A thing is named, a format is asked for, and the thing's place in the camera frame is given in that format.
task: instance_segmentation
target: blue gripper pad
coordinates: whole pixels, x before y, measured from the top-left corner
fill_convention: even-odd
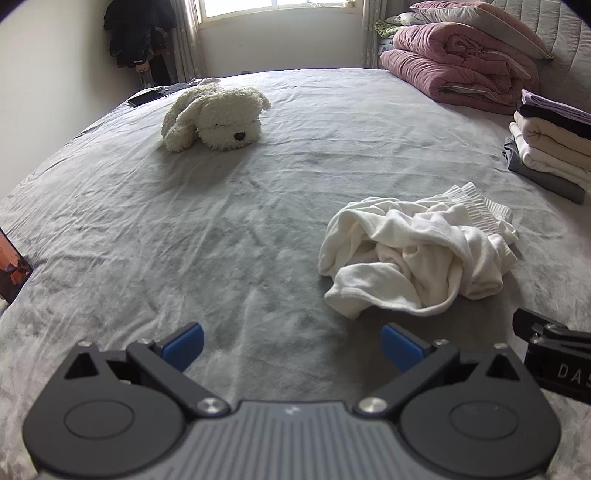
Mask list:
[[[159,342],[160,357],[183,372],[203,352],[203,328],[192,323]]]
[[[384,325],[381,348],[388,360],[403,373],[425,360],[432,350],[430,344],[398,325]]]

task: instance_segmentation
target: beige curtain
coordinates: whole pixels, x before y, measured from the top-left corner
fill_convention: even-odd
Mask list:
[[[197,2],[171,0],[170,3],[177,17],[177,28],[173,28],[171,36],[178,81],[186,83],[205,78],[205,59],[197,30]]]
[[[363,66],[367,69],[378,68],[378,35],[374,24],[376,20],[386,18],[387,0],[363,0]]]

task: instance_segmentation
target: quilted headboard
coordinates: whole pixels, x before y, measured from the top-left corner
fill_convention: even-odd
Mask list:
[[[542,95],[591,112],[591,28],[559,0],[494,0],[552,50],[537,62]]]

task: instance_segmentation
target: pink comforter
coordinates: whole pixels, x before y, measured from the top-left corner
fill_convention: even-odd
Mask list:
[[[437,102],[511,114],[521,89],[540,87],[533,61],[468,25],[414,25],[392,43],[396,50],[382,53],[382,65]]]

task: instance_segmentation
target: stack of folded clothes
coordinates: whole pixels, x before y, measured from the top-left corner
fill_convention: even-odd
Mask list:
[[[527,90],[509,126],[508,168],[575,203],[591,187],[591,114]]]

